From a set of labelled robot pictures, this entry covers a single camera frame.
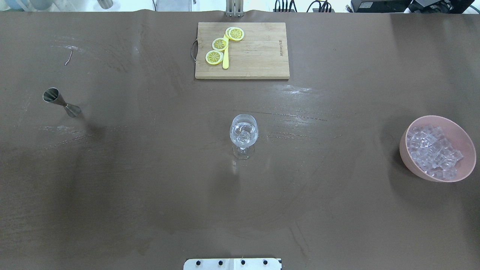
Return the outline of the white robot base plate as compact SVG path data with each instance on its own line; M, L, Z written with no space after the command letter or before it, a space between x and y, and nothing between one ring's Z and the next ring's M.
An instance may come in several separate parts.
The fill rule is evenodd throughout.
M198 258L188 259L184 270L282 270L279 258Z

